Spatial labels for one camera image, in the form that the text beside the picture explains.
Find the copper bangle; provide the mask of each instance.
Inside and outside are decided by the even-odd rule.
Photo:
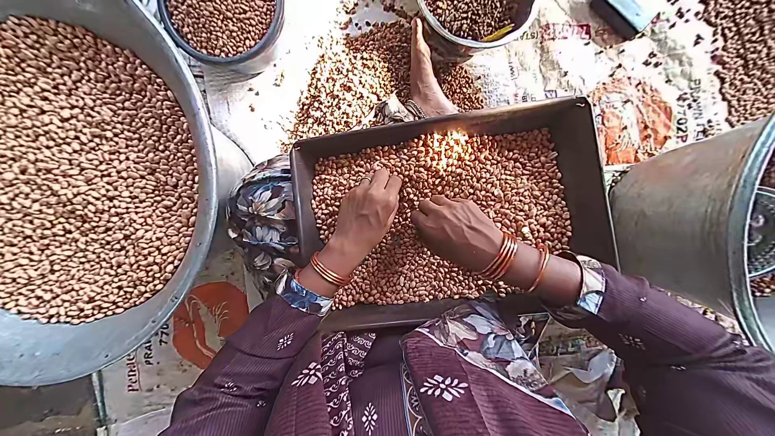
[[[536,276],[536,280],[533,282],[532,286],[530,286],[530,289],[525,292],[528,294],[533,292],[538,287],[541,279],[543,279],[543,272],[546,270],[546,265],[549,264],[549,258],[551,257],[549,248],[546,245],[541,244],[539,250],[541,251],[541,269],[538,270],[538,276]]]
[[[341,288],[353,280],[352,274],[350,274],[349,277],[342,277],[341,275],[336,274],[335,272],[326,268],[322,263],[320,263],[320,260],[318,259],[318,253],[320,253],[320,251],[316,251],[312,255],[310,263],[312,264],[312,267],[315,269],[315,271],[320,274],[320,276],[323,277],[327,282]]]
[[[498,256],[490,262],[490,264],[477,274],[486,280],[497,280],[508,270],[508,266],[514,260],[514,256],[517,254],[517,240],[516,238],[503,232],[503,243],[501,249],[498,251]]]
[[[517,254],[517,240],[511,234],[504,233],[506,239],[508,239],[508,246],[503,255],[502,260],[495,266],[492,274],[487,277],[489,280],[495,281],[503,276],[508,270],[508,267],[512,264],[514,256]]]

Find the floor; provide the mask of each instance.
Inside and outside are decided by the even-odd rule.
[[[0,387],[0,436],[93,436],[97,427],[88,376],[39,388]]]

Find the orange logo on sack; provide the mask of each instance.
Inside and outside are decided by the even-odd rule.
[[[207,368],[230,334],[248,317],[247,298],[229,282],[193,288],[172,316],[172,344],[178,354]]]

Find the purple printed fabric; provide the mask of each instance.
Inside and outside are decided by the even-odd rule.
[[[552,308],[625,362],[643,434],[765,435],[775,363],[643,279],[575,258],[576,306]],[[486,306],[401,334],[316,333],[322,318],[259,305],[175,403],[164,436],[586,434]]]
[[[444,313],[407,335],[403,345],[433,434],[458,434],[473,423],[478,425],[470,434],[587,433],[515,333],[482,303]]]

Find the steel container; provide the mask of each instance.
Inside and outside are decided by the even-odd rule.
[[[565,201],[570,211],[571,250],[618,268],[608,197],[598,152],[591,105],[585,98],[482,109],[450,116],[354,130],[297,142],[291,151],[294,206],[298,220],[301,263],[322,248],[312,211],[312,179],[320,157],[356,153],[377,145],[400,144],[422,134],[461,131],[469,135],[498,135],[549,128],[563,175]],[[357,304],[330,313],[325,330],[361,330],[375,327],[419,325],[461,304],[459,299],[434,299],[428,303],[378,306]],[[509,313],[535,313],[541,306],[532,296],[511,294],[500,304]]]
[[[172,278],[145,303],[88,324],[41,324],[0,310],[0,385],[39,386],[95,372],[148,340],[197,275],[215,226],[216,163],[202,95],[170,37],[136,1],[0,0],[0,19],[36,16],[83,26],[133,51],[170,87],[197,151],[199,196],[191,243]]]
[[[746,235],[773,142],[775,119],[760,119],[637,164],[611,190],[622,271],[736,317],[771,351],[775,299],[751,295]]]
[[[281,49],[277,42],[285,25],[285,0],[276,0],[274,18],[267,30],[267,34],[261,38],[261,41],[245,53],[231,57],[211,56],[196,50],[180,35],[172,24],[167,0],[158,0],[158,7],[161,22],[175,44],[186,52],[188,56],[203,64],[211,67],[222,67],[229,71],[252,76],[269,68],[280,56]]]
[[[446,61],[465,62],[478,51],[489,48],[500,47],[512,41],[518,40],[527,30],[538,15],[539,3],[541,0],[521,0],[520,7],[524,8],[521,24],[516,23],[515,28],[502,38],[489,41],[475,41],[461,38],[453,35],[444,25],[433,15],[425,0],[417,0],[422,18],[429,24],[423,27],[423,35],[428,45],[433,47],[433,54]]]

